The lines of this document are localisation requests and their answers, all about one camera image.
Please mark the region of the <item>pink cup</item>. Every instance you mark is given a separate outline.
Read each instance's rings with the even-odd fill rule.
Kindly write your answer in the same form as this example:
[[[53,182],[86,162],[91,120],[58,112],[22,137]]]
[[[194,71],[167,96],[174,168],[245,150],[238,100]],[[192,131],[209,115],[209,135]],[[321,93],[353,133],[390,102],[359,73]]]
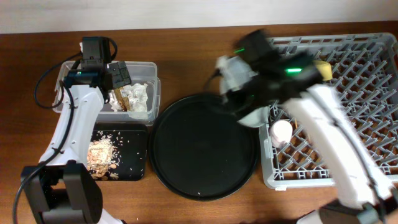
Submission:
[[[293,127],[285,120],[276,121],[269,129],[273,147],[280,148],[288,144],[292,138]]]

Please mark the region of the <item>gold snack wrapper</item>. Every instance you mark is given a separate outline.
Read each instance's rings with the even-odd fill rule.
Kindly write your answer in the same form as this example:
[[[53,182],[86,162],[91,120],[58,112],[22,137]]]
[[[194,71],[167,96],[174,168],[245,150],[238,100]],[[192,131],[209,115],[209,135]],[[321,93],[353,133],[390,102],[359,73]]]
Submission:
[[[131,104],[129,101],[129,95],[131,94],[131,90],[128,90],[125,87],[121,87],[115,89],[114,94],[121,109],[123,111],[131,111]]]

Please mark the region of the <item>white napkin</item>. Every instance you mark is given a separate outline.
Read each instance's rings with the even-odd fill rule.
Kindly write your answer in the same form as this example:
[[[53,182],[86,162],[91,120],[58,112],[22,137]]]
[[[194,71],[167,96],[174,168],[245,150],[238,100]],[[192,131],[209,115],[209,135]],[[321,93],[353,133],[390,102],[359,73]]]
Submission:
[[[129,101],[131,104],[130,112],[146,112],[147,111],[147,84],[135,83],[133,85],[124,86],[126,89],[131,90]],[[114,90],[109,93],[109,104],[114,112],[122,111]]]

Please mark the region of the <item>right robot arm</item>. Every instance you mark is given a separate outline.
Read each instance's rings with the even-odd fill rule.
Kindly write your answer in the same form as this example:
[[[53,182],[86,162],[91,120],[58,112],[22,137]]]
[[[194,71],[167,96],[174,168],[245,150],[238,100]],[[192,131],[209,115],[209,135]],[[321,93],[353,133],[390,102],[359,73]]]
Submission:
[[[338,190],[336,200],[298,222],[385,222],[397,210],[397,188],[371,159],[313,56],[306,51],[282,56],[261,30],[234,48],[233,56],[216,61],[226,112],[257,128],[264,123],[261,109],[278,101],[312,137]]]

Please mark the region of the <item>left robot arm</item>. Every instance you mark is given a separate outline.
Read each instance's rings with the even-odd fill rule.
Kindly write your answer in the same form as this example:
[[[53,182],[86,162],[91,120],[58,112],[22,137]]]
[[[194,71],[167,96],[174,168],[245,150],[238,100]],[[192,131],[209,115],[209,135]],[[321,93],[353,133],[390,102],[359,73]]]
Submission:
[[[118,46],[109,37],[84,37],[67,75],[60,79],[62,112],[52,140],[36,166],[25,166],[12,219],[25,194],[37,223],[120,223],[103,207],[103,195],[87,166],[88,148],[109,92],[131,84]]]

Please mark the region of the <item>food scraps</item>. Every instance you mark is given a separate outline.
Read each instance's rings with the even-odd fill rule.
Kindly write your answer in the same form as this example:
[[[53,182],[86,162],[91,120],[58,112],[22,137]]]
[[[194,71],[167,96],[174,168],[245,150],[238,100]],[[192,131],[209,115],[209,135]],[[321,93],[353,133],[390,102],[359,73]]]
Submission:
[[[88,148],[87,169],[95,180],[119,180],[122,164],[119,138],[113,131],[94,131]]]

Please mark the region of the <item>grey plate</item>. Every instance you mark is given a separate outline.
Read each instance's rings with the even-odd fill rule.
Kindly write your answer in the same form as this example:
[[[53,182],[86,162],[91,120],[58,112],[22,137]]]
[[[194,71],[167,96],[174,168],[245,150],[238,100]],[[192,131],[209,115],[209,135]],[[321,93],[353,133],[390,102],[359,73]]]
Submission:
[[[248,115],[238,120],[238,123],[249,128],[258,128],[268,123],[268,119],[269,107],[265,106],[250,112]]]

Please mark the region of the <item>grey dishwasher rack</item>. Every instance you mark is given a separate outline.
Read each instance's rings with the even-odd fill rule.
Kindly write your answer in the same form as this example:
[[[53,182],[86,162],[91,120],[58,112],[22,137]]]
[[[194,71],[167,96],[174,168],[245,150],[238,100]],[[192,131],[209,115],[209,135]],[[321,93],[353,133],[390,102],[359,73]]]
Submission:
[[[388,178],[397,182],[397,40],[390,33],[271,37],[282,56],[306,51],[331,65],[327,82],[370,156]],[[267,187],[286,190],[328,187],[333,180],[312,140],[278,102],[269,107],[268,123],[259,128],[262,177]],[[278,120],[293,127],[290,142],[272,146],[270,127]]]

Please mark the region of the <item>yellow bowl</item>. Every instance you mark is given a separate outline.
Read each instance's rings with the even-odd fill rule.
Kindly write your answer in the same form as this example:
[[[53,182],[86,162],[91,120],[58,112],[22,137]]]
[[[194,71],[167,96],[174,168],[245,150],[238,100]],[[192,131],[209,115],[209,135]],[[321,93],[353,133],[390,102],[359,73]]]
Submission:
[[[322,60],[314,60],[313,63],[322,75],[324,81],[328,81],[333,78],[332,68],[328,62]]]

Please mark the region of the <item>round black serving tray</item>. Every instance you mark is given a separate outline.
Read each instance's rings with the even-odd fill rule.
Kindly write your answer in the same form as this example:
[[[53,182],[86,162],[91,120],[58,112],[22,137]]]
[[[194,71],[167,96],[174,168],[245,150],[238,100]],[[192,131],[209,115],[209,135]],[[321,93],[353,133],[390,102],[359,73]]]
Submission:
[[[159,180],[173,193],[197,201],[238,191],[255,171],[259,153],[258,131],[222,112],[217,95],[172,103],[156,119],[149,140]]]

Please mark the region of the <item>black rectangular tray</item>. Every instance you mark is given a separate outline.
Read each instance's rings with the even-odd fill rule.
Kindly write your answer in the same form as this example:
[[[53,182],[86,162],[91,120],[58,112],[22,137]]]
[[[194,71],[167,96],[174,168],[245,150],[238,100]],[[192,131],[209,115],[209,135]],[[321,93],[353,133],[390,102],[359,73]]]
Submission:
[[[122,164],[116,169],[119,180],[109,181],[138,181],[145,173],[147,157],[148,129],[144,124],[132,123],[97,123],[94,131],[113,131],[118,137],[118,145]]]

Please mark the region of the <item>clear plastic bin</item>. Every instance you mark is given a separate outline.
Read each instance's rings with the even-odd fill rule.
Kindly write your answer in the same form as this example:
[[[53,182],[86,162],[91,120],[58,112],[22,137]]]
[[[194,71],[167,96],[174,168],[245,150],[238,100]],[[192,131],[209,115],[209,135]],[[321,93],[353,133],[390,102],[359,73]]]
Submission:
[[[160,104],[160,80],[157,66],[152,62],[125,62],[131,76],[131,84],[147,84],[146,112],[114,112],[109,104],[109,93],[105,98],[100,91],[92,88],[73,87],[74,97],[73,118],[84,124],[96,122],[132,122],[151,125],[156,119]]]

